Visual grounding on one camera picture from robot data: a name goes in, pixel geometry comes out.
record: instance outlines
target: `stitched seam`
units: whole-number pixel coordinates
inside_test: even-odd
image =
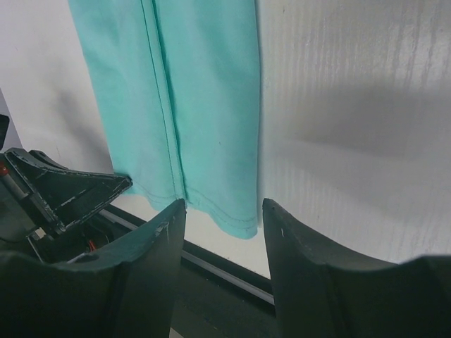
[[[175,187],[177,188],[180,185],[180,193],[179,192],[175,192],[176,196],[178,196],[179,198],[182,197],[184,199],[186,199],[186,191],[185,191],[185,176],[183,174],[183,168],[182,168],[182,159],[180,156],[180,150],[179,150],[179,146],[178,146],[178,142],[179,142],[179,136],[178,136],[178,131],[177,131],[177,126],[176,126],[176,121],[175,121],[175,117],[174,117],[174,109],[175,107],[173,106],[173,93],[172,93],[172,86],[171,86],[171,76],[168,72],[168,66],[166,65],[166,63],[168,62],[166,60],[166,50],[165,50],[165,46],[164,46],[164,39],[161,36],[161,25],[160,25],[160,20],[158,17],[158,11],[157,11],[157,5],[156,5],[156,1],[152,0],[152,5],[153,5],[153,11],[154,11],[154,17],[155,17],[155,30],[156,30],[156,38],[159,41],[159,45],[158,45],[158,50],[159,50],[159,56],[160,56],[160,61],[161,61],[161,79],[162,81],[160,81],[162,83],[162,92],[166,95],[163,96],[163,101],[166,102],[166,106],[168,107],[168,111],[169,111],[169,115],[170,115],[170,120],[171,122],[169,123],[169,129],[171,129],[171,139],[175,142],[173,149],[175,149],[172,152],[173,155],[173,160],[175,161],[176,167],[174,168],[174,171],[176,171],[178,181],[175,183]]]
[[[134,185],[137,185],[141,190],[144,190],[144,192],[152,197],[156,197],[158,199],[174,199],[175,195],[173,196],[159,196],[159,195],[155,195],[152,194],[151,192],[149,192],[146,188],[144,188],[140,183],[138,182],[133,182]]]
[[[170,149],[169,149],[169,141],[168,141],[168,133],[167,133],[168,128],[167,128],[166,119],[165,119],[165,116],[164,116],[163,104],[161,102],[160,87],[158,86],[158,80],[156,78],[154,56],[152,54],[152,48],[150,46],[149,30],[147,28],[146,13],[144,11],[144,4],[142,3],[142,0],[141,0],[141,8],[142,8],[142,16],[144,18],[144,24],[145,24],[145,27],[146,27],[147,43],[149,45],[149,52],[150,52],[150,56],[151,56],[151,59],[152,59],[152,67],[154,69],[154,77],[155,77],[155,81],[156,81],[156,90],[158,92],[158,97],[159,97],[159,101],[160,101],[160,108],[161,108],[161,112],[162,112],[162,116],[163,116],[164,131],[166,133],[166,151],[168,153],[169,166],[170,166],[170,169],[171,169],[172,187],[173,187],[173,190],[174,190],[174,195],[177,195],[177,191],[175,190],[175,182],[174,182],[175,180],[174,180],[174,172],[173,172],[173,166],[172,166],[171,152],[170,152]]]
[[[200,191],[198,191],[198,190],[196,190],[196,189],[194,189],[194,188],[188,187],[188,186],[186,186],[186,187],[187,187],[187,189],[192,190],[195,194],[200,195],[203,199],[205,199],[207,202],[209,202],[209,204],[211,204],[214,208],[218,209],[218,211],[222,212],[222,213],[224,214],[224,216],[226,216],[226,217],[228,218],[228,220],[234,220],[234,221],[236,221],[236,222],[241,222],[241,223],[248,223],[248,222],[251,222],[251,221],[257,219],[256,216],[254,216],[254,217],[252,217],[252,218],[244,219],[244,220],[239,219],[239,218],[231,217],[231,216],[229,216],[223,209],[219,208],[219,207],[218,207],[211,199],[209,199],[208,197],[206,197],[205,195],[203,195]],[[224,222],[227,222],[228,220],[226,220],[226,219],[224,218],[223,215],[218,214],[218,211],[216,211],[216,210],[211,210],[210,212],[212,212],[212,213],[214,213],[215,215],[217,215],[218,218],[220,218],[220,219],[223,220]]]
[[[211,217],[214,219],[214,218],[218,218],[219,220],[221,220],[222,222],[224,222],[226,225],[230,225],[230,220],[226,220],[226,219],[224,219],[224,217],[222,216],[222,215],[220,215],[220,214],[218,214],[217,212],[216,212],[216,210],[214,210],[214,209],[211,209],[211,208],[209,208],[208,210],[205,210],[205,212],[206,213],[210,213],[211,214]],[[241,220],[234,220],[234,222],[238,222],[238,223],[244,223],[244,221],[241,221]],[[247,231],[247,230],[253,230],[254,228],[255,228],[255,225],[250,225],[249,227],[233,227],[234,229],[236,229],[236,230],[242,230],[242,231]]]

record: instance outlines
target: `white wall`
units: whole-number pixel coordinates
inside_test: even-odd
[[[371,256],[451,253],[451,2],[257,3],[260,196]],[[0,88],[25,148],[110,170],[67,3],[0,1],[0,48]],[[140,197],[116,204],[154,215]],[[268,276],[262,231],[243,241],[187,216],[188,240]]]
[[[370,256],[451,253],[451,1],[259,5],[265,195]]]

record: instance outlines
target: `hanging garment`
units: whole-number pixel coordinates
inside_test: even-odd
[[[257,233],[254,0],[69,0],[117,173]]]

